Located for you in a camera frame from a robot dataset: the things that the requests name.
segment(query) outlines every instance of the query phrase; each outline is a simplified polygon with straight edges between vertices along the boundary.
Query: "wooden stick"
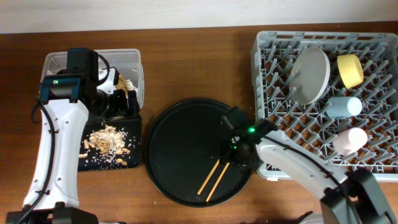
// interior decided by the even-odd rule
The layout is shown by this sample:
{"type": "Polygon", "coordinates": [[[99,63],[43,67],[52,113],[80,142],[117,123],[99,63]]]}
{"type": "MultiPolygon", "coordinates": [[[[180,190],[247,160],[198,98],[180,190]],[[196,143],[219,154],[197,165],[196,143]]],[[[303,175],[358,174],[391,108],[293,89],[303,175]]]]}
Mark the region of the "wooden stick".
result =
{"type": "Polygon", "coordinates": [[[218,159],[216,164],[213,166],[213,168],[211,169],[209,175],[207,175],[206,180],[204,181],[204,183],[201,185],[201,187],[198,190],[198,195],[200,195],[201,191],[205,188],[207,182],[209,181],[210,177],[213,175],[214,170],[216,170],[218,164],[220,163],[220,160],[218,159]]]}
{"type": "Polygon", "coordinates": [[[225,165],[223,171],[221,172],[220,176],[218,177],[218,179],[216,181],[216,184],[213,186],[213,189],[211,190],[209,196],[207,196],[206,202],[209,202],[210,197],[213,195],[214,190],[216,190],[216,187],[217,187],[218,183],[220,182],[221,178],[223,178],[224,173],[225,173],[226,169],[228,168],[228,166],[229,166],[229,162],[225,165]]]}

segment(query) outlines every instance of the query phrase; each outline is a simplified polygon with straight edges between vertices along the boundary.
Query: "black tray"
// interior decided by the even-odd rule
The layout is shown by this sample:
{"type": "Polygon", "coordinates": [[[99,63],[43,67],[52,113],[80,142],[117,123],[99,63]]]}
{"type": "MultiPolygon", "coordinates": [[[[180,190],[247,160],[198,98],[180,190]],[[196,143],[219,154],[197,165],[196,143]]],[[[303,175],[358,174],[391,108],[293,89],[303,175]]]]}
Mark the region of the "black tray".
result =
{"type": "MultiPolygon", "coordinates": [[[[123,128],[123,131],[128,133],[124,142],[125,148],[130,150],[130,154],[116,155],[115,159],[121,158],[127,162],[127,166],[122,166],[116,162],[108,163],[102,161],[101,154],[99,150],[90,147],[88,156],[86,158],[80,158],[78,164],[78,171],[89,171],[89,170],[104,170],[104,169],[122,169],[122,168],[135,168],[141,162],[141,117],[133,116],[129,118],[124,118],[118,121],[105,121],[107,125],[116,127],[119,131],[123,128]]],[[[80,154],[87,151],[84,144],[82,143],[84,139],[89,138],[93,131],[98,131],[104,128],[104,123],[95,122],[87,124],[84,128],[81,143],[80,143],[80,154]]]]}
{"type": "Polygon", "coordinates": [[[230,107],[208,99],[187,100],[164,111],[146,139],[144,159],[149,177],[169,199],[192,207],[227,201],[247,183],[252,173],[229,166],[207,203],[206,198],[224,168],[220,164],[200,195],[198,189],[219,157],[213,133],[230,107]]]}

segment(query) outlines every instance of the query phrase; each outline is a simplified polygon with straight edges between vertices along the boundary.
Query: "table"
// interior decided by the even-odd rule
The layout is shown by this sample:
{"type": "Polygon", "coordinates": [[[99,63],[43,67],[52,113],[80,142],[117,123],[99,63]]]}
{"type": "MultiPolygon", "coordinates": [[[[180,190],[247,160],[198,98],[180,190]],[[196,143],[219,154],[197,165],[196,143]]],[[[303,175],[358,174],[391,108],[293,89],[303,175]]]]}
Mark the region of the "table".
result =
{"type": "MultiPolygon", "coordinates": [[[[141,52],[145,97],[144,136],[170,105],[205,97],[253,114],[250,50],[261,30],[398,33],[398,22],[300,24],[206,29],[109,30],[0,35],[0,222],[22,207],[35,169],[40,125],[30,121],[45,56],[71,47],[141,52]]],[[[398,183],[381,183],[398,215],[398,183]]],[[[320,212],[319,201],[292,180],[253,175],[234,198],[210,208],[190,208],[164,197],[144,164],[137,169],[78,174],[80,208],[102,222],[271,223],[320,212]]]]}

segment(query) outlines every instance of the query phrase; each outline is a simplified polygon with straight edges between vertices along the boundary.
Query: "white plate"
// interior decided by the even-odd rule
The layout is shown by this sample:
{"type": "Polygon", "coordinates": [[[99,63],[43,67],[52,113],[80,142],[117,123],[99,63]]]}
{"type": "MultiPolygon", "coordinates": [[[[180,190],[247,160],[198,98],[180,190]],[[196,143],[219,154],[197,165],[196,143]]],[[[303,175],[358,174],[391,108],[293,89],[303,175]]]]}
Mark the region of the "white plate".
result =
{"type": "Polygon", "coordinates": [[[298,56],[293,65],[293,77],[289,85],[289,91],[293,87],[297,91],[292,100],[299,105],[307,105],[315,102],[325,91],[330,76],[330,63],[326,54],[317,47],[310,47],[298,56]]]}

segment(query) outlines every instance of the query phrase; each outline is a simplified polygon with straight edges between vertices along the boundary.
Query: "white wall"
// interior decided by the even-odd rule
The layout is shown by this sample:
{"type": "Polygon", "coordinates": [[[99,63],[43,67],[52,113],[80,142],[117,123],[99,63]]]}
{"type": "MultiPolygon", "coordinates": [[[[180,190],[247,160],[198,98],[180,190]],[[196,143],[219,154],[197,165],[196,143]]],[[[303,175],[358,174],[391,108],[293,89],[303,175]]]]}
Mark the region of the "white wall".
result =
{"type": "Polygon", "coordinates": [[[0,0],[0,33],[398,20],[398,0],[0,0]]]}

